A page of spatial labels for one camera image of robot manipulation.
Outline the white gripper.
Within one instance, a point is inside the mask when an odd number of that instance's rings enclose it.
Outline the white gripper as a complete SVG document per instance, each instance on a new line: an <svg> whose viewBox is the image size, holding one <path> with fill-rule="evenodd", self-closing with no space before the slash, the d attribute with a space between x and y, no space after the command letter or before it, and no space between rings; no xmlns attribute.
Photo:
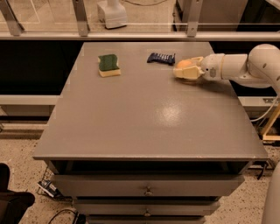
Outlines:
<svg viewBox="0 0 280 224"><path fill-rule="evenodd" d="M208 81L220 81L221 64L224 57L224 53L217 53L210 54L204 59L203 57L190 58L194 66L174 68L173 74L177 78L191 81L196 81L201 75Z"/></svg>

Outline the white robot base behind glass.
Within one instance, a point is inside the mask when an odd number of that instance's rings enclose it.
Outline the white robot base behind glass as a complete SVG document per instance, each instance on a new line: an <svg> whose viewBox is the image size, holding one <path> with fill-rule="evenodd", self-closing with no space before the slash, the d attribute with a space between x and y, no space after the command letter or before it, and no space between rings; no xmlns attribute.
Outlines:
<svg viewBox="0 0 280 224"><path fill-rule="evenodd" d="M97 3L98 18L107 29L124 27L128 23L125 7L119 0L101 0Z"/></svg>

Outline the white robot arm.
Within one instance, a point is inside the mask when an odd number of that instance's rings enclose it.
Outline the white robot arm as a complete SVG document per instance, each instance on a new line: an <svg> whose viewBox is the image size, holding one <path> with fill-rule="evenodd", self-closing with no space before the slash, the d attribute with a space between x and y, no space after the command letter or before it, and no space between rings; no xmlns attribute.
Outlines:
<svg viewBox="0 0 280 224"><path fill-rule="evenodd" d="M249 54L215 53L181 60L173 74L196 81L231 80L245 87L272 86L280 95L280 50L270 44L255 46ZM262 214L262 224L280 224L280 163L273 171Z"/></svg>

